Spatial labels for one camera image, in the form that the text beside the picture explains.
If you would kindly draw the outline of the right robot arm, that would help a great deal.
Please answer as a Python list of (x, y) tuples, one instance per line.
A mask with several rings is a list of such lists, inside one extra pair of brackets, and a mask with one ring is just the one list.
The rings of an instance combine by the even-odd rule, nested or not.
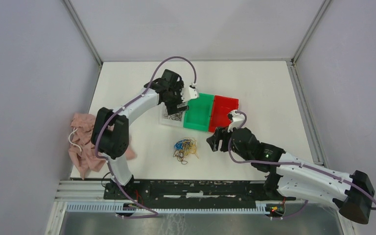
[(206, 142), (213, 152), (237, 154), (242, 158), (237, 163), (267, 173), (263, 194), (270, 200), (285, 197), (316, 202), (358, 224), (368, 224), (371, 211), (376, 210), (375, 189), (362, 171), (350, 174), (301, 160), (280, 147), (260, 142), (248, 128), (228, 131), (218, 127)]

